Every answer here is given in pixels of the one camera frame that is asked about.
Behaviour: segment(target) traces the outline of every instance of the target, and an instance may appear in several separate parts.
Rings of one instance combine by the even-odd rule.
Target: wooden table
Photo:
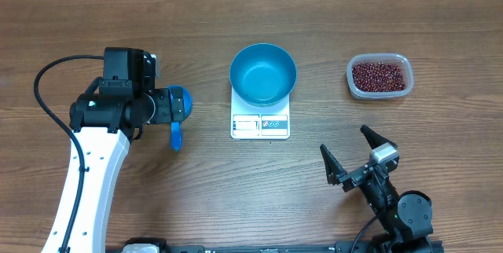
[[[229,65],[271,42],[296,60],[292,136],[229,136]],[[369,147],[363,124],[400,146],[391,180],[433,200],[433,240],[448,252],[503,251],[503,0],[0,0],[0,251],[40,252],[68,167],[66,134],[33,97],[45,64],[106,46],[156,53],[158,86],[194,97],[184,147],[147,126],[117,181],[108,245],[136,236],[169,244],[331,244],[373,216],[363,195],[326,183],[319,145],[349,170]],[[397,52],[413,64],[412,93],[356,101],[347,62]],[[100,61],[59,65],[44,101],[68,122]],[[365,238],[380,233],[374,225]]]

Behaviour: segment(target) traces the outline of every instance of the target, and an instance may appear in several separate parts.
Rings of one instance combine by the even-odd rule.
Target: blue bowl
[[[269,107],[296,85],[297,67],[281,47],[259,43],[242,49],[230,65],[230,84],[250,105]]]

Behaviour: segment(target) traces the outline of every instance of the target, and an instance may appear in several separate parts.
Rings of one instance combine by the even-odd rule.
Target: digital scale
[[[288,139],[290,137],[290,95],[270,107],[245,102],[232,89],[230,136],[234,139]]]

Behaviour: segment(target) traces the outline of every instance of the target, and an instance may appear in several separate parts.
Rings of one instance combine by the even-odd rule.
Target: blue utensil
[[[183,107],[184,107],[184,120],[189,117],[192,111],[192,96],[187,89],[182,86],[172,85],[167,88],[171,92],[171,101],[173,101],[173,88],[180,87],[183,89]],[[171,147],[175,151],[180,151],[182,148],[182,127],[180,126],[182,122],[171,122]]]
[[[270,107],[292,91],[297,67],[281,47],[259,43],[242,49],[230,65],[230,84],[250,105]]]

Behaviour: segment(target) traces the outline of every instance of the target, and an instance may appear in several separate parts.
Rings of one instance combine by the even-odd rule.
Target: cable
[[[353,241],[353,244],[351,245],[351,250],[350,250],[350,253],[353,253],[354,252],[354,247],[356,246],[356,243],[360,240],[360,238],[362,238],[362,235],[363,233],[365,233],[365,231],[367,231],[367,229],[369,229],[369,227],[378,219],[378,218],[381,218],[383,216],[384,213],[386,213],[386,209],[387,209],[387,198],[386,198],[386,194],[384,193],[384,189],[383,189],[383,186],[379,183],[379,179],[377,178],[377,174],[375,171],[372,171],[372,175],[373,177],[376,179],[376,182],[379,186],[379,189],[380,189],[380,194],[383,196],[383,199],[384,199],[384,209],[379,213],[379,214],[376,214],[373,218],[370,219],[370,221],[368,221],[364,226],[363,228],[360,230],[360,232],[358,233],[358,235],[354,238],[354,241]]]
[[[37,102],[39,103],[40,107],[42,107],[44,112],[46,112],[47,115],[49,115],[50,118],[53,119],[57,123],[57,125],[61,127],[61,129],[64,130],[64,132],[70,137],[73,144],[75,145],[75,148],[77,149],[77,153],[79,154],[79,162],[80,162],[79,184],[77,186],[77,194],[75,195],[75,202],[73,203],[72,214],[70,215],[70,220],[68,221],[68,226],[66,228],[66,232],[64,233],[63,243],[59,250],[59,252],[61,253],[67,252],[67,246],[70,240],[70,235],[72,234],[73,224],[75,222],[75,217],[77,216],[77,210],[79,209],[80,198],[82,196],[82,190],[84,186],[84,173],[86,172],[86,162],[84,161],[84,153],[82,151],[82,147],[80,146],[79,141],[77,140],[77,137],[75,137],[70,128],[68,128],[60,119],[58,119],[57,116],[53,112],[51,112],[49,108],[47,108],[47,105],[44,103],[44,101],[42,101],[42,98],[40,97],[39,93],[39,82],[40,79],[42,78],[42,75],[56,64],[60,64],[64,61],[78,60],[78,59],[103,60],[104,58],[102,56],[90,56],[90,55],[63,57],[59,60],[53,61],[52,63],[42,68],[42,70],[35,77],[35,81],[33,82],[33,93],[35,94],[35,99],[37,99]]]

